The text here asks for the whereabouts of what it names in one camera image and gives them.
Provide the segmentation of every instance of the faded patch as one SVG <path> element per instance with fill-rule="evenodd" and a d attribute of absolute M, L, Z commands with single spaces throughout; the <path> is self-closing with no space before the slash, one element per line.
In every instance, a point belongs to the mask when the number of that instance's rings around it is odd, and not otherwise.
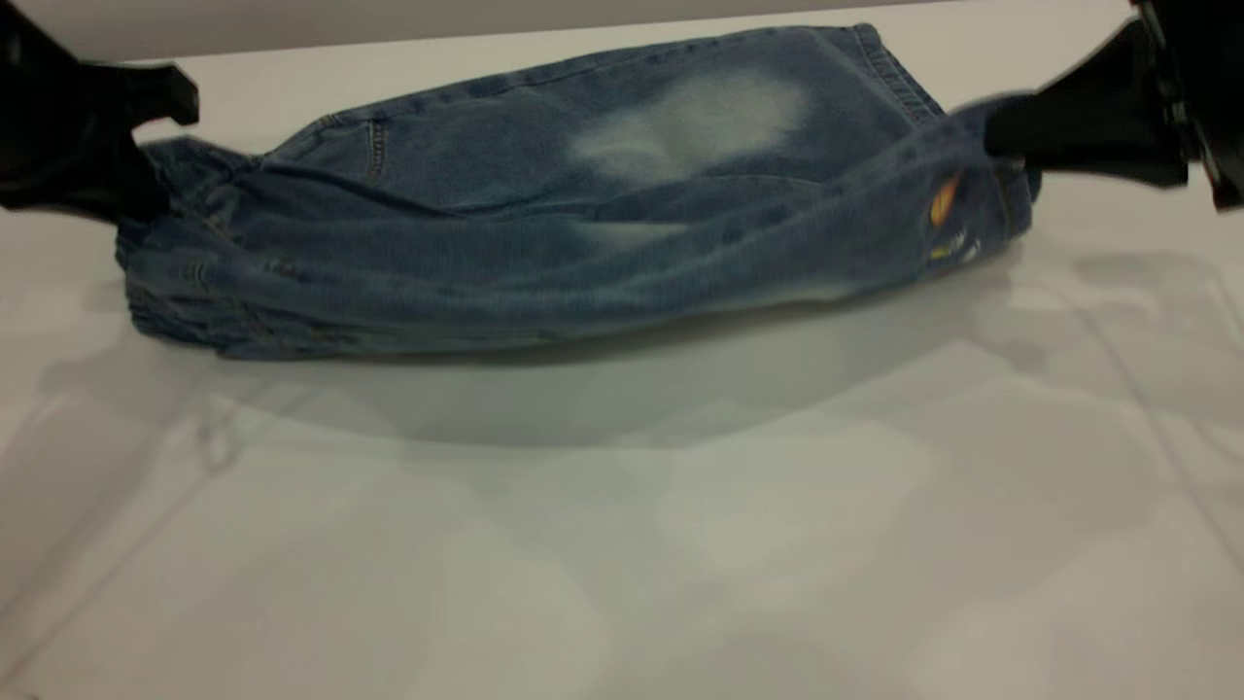
<path fill-rule="evenodd" d="M 697 76 L 648 106 L 605 117 L 570 147 L 608 177 L 651 185 L 770 149 L 807 113 L 802 90 L 761 72 Z"/>

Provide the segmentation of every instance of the blue denim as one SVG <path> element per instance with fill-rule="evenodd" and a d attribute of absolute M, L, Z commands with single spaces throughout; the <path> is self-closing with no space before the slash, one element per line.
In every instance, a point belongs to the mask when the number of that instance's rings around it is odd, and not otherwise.
<path fill-rule="evenodd" d="M 585 56 L 331 114 L 262 155 L 146 147 L 137 327 L 229 358 L 480 352 L 914 282 L 1026 230 L 989 157 L 876 30 Z"/>

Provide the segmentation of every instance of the colorful patch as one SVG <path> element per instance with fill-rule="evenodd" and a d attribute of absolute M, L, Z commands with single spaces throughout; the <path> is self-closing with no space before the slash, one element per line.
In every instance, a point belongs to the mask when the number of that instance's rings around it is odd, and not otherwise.
<path fill-rule="evenodd" d="M 934 226 L 940 226 L 950 218 L 950 209 L 954 205 L 954 195 L 959 190 L 960 177 L 954 175 L 950 178 L 950 182 L 942 185 L 942 190 L 933 198 L 933 205 L 929 208 L 929 220 Z"/>
<path fill-rule="evenodd" d="M 967 229 L 960 230 L 959 233 L 954 234 L 954 237 L 952 237 L 945 245 L 938 245 L 937 247 L 931 250 L 929 259 L 942 260 L 949 257 L 950 255 L 958 252 L 963 247 L 963 244 L 967 242 L 967 240 L 968 240 Z"/>

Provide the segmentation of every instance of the denim jeans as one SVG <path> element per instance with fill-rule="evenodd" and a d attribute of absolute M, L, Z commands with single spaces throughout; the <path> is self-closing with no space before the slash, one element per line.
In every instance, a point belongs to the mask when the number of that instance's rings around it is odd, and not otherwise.
<path fill-rule="evenodd" d="M 326 116 L 275 150 L 146 147 L 134 323 L 225 357 L 480 352 L 837 300 L 1000 250 L 1037 175 L 876 30 L 626 48 Z"/>

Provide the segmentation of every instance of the distressed denim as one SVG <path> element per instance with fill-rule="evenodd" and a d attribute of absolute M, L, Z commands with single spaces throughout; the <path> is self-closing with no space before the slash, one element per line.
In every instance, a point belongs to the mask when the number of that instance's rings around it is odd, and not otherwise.
<path fill-rule="evenodd" d="M 481 352 L 911 283 L 1026 230 L 876 30 L 626 48 L 331 114 L 275 150 L 144 147 L 137 327 L 229 358 Z"/>

